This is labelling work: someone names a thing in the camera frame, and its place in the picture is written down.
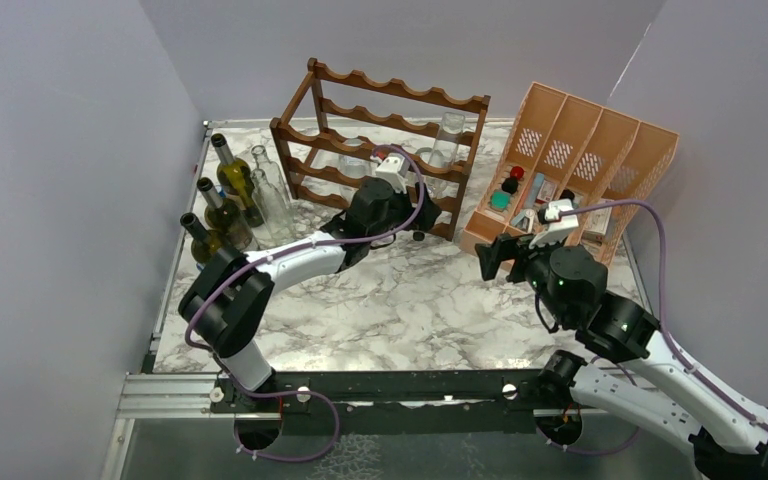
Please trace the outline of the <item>green wine bottle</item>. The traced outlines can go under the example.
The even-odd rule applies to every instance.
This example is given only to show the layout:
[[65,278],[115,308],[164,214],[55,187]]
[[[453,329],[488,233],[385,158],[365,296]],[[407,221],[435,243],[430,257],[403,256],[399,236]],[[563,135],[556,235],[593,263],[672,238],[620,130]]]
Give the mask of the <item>green wine bottle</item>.
[[251,227],[262,226],[263,216],[252,198],[251,168],[233,154],[223,134],[212,134],[210,141],[219,159],[216,175],[226,194],[240,200],[244,217]]
[[210,178],[199,178],[196,188],[206,202],[204,217],[210,227],[218,230],[232,246],[240,251],[256,245],[242,210],[234,201],[222,197]]
[[179,222],[192,238],[190,252],[197,264],[204,267],[215,257],[230,257],[224,236],[218,230],[206,228],[194,213],[182,214]]

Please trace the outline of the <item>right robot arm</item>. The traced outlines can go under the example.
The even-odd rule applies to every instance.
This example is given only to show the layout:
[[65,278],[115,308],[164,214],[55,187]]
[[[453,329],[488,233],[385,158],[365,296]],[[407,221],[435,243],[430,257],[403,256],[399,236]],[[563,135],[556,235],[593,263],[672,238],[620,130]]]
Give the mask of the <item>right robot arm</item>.
[[534,245],[534,236],[499,235],[475,247],[485,280],[513,263],[558,328],[588,351],[634,372],[655,392],[617,380],[565,350],[537,380],[539,398],[595,407],[640,427],[693,460],[709,479],[768,479],[768,407],[725,385],[666,335],[661,322],[607,288],[608,269],[582,246]]

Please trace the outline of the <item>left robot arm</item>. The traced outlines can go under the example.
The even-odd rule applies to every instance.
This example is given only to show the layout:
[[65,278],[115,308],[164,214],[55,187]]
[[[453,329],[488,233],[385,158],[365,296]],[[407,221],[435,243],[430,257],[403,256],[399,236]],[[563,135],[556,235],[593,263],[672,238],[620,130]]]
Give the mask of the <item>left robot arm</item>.
[[236,380],[236,396],[258,411],[273,401],[275,371],[254,339],[271,298],[294,285],[345,271],[373,243],[400,231],[428,233],[442,209],[423,184],[417,197],[380,178],[366,179],[349,206],[302,240],[253,252],[221,248],[178,304],[185,334]]

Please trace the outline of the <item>black cap bottle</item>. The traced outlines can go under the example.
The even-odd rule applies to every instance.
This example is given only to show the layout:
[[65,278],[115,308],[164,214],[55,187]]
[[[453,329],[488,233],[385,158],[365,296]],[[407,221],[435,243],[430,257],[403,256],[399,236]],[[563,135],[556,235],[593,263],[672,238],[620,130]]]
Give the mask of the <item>black cap bottle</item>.
[[508,177],[506,178],[502,184],[500,189],[503,192],[508,193],[509,195],[514,195],[519,188],[519,180],[516,177]]

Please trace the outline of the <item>green round container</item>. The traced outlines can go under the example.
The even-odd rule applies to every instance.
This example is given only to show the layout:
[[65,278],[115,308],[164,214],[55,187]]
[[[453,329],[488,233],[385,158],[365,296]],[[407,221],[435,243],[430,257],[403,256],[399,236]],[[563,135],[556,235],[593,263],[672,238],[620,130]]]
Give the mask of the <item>green round container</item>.
[[511,201],[511,195],[505,191],[497,190],[492,193],[489,200],[489,207],[498,212],[504,212]]

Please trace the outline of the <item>red white box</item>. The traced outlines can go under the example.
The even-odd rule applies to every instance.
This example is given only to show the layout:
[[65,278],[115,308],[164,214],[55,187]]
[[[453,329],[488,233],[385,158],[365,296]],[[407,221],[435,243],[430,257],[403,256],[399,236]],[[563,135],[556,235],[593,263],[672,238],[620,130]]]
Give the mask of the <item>red white box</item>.
[[543,176],[542,183],[535,198],[535,204],[542,205],[550,202],[553,199],[556,190],[557,183],[553,179]]

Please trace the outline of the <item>white box in organizer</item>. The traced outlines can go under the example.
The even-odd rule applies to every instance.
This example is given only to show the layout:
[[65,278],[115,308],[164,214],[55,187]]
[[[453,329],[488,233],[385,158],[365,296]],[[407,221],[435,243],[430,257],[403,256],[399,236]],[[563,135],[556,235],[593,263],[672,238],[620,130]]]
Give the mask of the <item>white box in organizer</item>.
[[582,239],[604,243],[610,231],[612,207],[605,207],[590,212],[584,222]]

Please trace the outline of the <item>orange plastic organizer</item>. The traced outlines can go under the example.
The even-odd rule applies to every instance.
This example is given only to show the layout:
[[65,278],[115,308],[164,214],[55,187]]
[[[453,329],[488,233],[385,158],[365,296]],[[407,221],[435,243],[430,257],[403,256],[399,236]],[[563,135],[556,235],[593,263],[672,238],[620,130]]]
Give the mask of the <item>orange plastic organizer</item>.
[[[538,233],[535,198],[546,176],[557,183],[552,200],[573,196],[576,208],[633,198],[644,200],[670,166],[679,136],[556,88],[529,87],[495,172],[466,223],[460,247],[473,253],[477,243],[500,233]],[[504,212],[489,207],[513,166],[524,169],[519,188]]]

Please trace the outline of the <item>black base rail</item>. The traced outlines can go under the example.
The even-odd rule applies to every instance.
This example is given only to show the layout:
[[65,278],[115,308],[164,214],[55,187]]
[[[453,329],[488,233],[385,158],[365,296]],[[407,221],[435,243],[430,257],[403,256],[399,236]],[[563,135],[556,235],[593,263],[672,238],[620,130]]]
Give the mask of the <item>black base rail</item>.
[[213,414],[244,432],[291,436],[543,433],[573,442],[584,409],[537,369],[279,372],[251,397],[221,376]]

